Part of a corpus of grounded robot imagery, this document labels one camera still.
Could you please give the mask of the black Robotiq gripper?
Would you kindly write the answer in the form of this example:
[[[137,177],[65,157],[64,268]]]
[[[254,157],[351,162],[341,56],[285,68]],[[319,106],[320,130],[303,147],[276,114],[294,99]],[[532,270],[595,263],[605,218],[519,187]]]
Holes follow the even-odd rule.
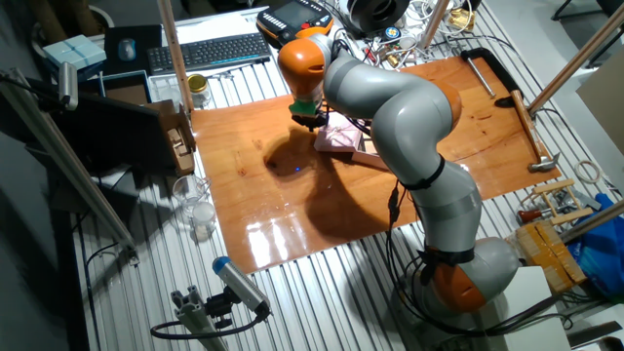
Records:
[[[314,116],[294,114],[292,119],[297,124],[306,127],[306,130],[310,133],[315,133],[318,128],[324,127],[328,123],[328,118],[323,113]]]

